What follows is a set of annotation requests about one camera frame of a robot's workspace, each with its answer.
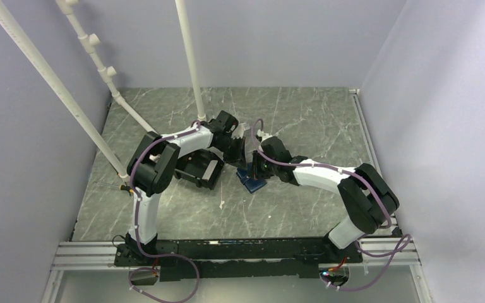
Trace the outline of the blue leather card holder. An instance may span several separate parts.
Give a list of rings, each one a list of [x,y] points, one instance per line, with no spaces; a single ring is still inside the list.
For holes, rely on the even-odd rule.
[[[236,169],[236,175],[246,190],[253,194],[267,185],[264,179],[254,179],[251,175],[252,163],[247,163],[246,169]]]

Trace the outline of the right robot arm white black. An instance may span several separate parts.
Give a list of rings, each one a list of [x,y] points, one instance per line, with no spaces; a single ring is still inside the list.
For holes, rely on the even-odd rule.
[[[347,216],[325,236],[323,255],[340,261],[347,247],[364,235],[373,234],[399,208],[395,193],[369,163],[358,167],[335,167],[308,157],[293,157],[276,136],[259,131],[255,137],[252,176],[278,177],[295,186],[311,186],[341,197]]]

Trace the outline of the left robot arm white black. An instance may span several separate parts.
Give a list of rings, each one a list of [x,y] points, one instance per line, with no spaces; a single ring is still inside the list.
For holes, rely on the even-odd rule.
[[[222,153],[225,163],[246,168],[244,129],[235,116],[224,110],[208,122],[194,121],[172,134],[149,132],[141,140],[128,164],[134,213],[125,237],[137,263],[147,265],[156,257],[159,201],[171,183],[178,160],[211,147]]]

